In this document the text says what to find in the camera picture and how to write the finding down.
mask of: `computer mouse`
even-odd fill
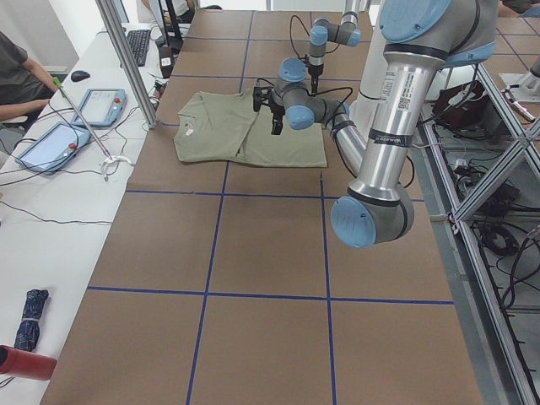
[[[76,70],[71,73],[71,81],[72,82],[80,82],[81,80],[85,80],[86,78],[90,77],[90,73],[85,72],[84,70]]]

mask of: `gray shirt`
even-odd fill
[[[46,86],[22,67],[28,53],[0,32],[0,105],[36,100]]]

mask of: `red bottle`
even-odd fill
[[[56,365],[52,357],[0,345],[0,374],[47,381]]]

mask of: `folded shirt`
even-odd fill
[[[182,162],[230,160],[266,167],[326,167],[322,129],[294,131],[283,117],[272,135],[272,113],[253,111],[252,89],[240,94],[193,95],[178,116],[175,148]]]

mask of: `keyboard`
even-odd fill
[[[132,48],[137,66],[144,66],[150,45],[150,30],[133,30],[127,33],[127,43]]]

